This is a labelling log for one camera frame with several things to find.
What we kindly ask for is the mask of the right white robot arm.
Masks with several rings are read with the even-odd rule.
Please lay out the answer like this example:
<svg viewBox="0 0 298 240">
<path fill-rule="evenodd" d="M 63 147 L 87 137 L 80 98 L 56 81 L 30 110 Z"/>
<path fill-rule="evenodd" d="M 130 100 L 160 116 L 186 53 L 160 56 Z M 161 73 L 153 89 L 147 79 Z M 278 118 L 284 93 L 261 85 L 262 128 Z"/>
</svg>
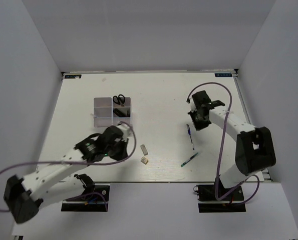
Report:
<svg viewBox="0 0 298 240">
<path fill-rule="evenodd" d="M 267 127 L 255 127 L 233 114 L 220 100 L 212 101 L 206 91 L 187 99 L 189 115 L 197 131 L 215 124 L 236 143 L 234 164 L 224 173 L 216 170 L 215 198 L 227 199 L 233 190 L 255 173 L 276 164 L 271 132 Z"/>
</svg>

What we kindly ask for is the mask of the black handled scissors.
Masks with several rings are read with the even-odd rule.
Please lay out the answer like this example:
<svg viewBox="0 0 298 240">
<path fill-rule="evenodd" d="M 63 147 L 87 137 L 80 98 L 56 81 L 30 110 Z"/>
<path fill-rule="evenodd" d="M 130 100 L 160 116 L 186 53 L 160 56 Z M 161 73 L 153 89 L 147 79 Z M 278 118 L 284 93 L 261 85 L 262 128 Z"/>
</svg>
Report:
<svg viewBox="0 0 298 240">
<path fill-rule="evenodd" d="M 112 97 L 112 101 L 113 101 L 114 104 L 123 107 L 124 106 L 124 103 L 126 101 L 126 98 L 125 98 L 125 96 L 123 94 L 114 95 Z"/>
</svg>

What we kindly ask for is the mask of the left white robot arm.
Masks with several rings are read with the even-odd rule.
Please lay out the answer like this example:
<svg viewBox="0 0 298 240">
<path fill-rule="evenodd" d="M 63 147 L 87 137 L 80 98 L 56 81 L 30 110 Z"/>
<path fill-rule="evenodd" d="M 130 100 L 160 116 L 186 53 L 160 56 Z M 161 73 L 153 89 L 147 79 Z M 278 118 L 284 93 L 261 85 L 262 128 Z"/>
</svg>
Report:
<svg viewBox="0 0 298 240">
<path fill-rule="evenodd" d="M 77 172 L 89 166 L 103 166 L 103 158 L 111 165 L 130 158 L 127 153 L 132 127 L 121 121 L 103 133 L 94 133 L 77 143 L 58 161 L 47 161 L 41 170 L 23 177 L 14 175 L 7 180 L 4 201 L 15 222 L 23 224 L 37 215 L 40 209 L 53 203 L 78 198 L 88 200 L 94 187 L 86 175 Z"/>
</svg>

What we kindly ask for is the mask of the purple highlighter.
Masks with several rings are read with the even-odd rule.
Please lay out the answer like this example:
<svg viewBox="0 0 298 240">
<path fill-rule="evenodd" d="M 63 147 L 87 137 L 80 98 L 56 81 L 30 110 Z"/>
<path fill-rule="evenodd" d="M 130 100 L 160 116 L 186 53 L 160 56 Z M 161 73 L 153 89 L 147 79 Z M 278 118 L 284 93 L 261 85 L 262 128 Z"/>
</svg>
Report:
<svg viewBox="0 0 298 240">
<path fill-rule="evenodd" d="M 118 116 L 119 118 L 126 118 L 127 115 L 125 115 L 124 112 L 120 111 L 119 109 L 115 108 L 113 109 L 113 113 Z"/>
</svg>

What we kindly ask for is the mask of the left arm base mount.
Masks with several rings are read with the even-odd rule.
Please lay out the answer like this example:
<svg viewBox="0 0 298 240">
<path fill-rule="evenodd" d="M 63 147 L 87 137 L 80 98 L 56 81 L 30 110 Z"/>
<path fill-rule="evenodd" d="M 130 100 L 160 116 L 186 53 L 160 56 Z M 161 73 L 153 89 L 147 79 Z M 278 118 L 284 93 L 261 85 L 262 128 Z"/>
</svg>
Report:
<svg viewBox="0 0 298 240">
<path fill-rule="evenodd" d="M 95 183 L 86 174 L 75 174 L 83 186 L 83 192 L 62 202 L 62 212 L 107 212 L 110 184 Z"/>
</svg>

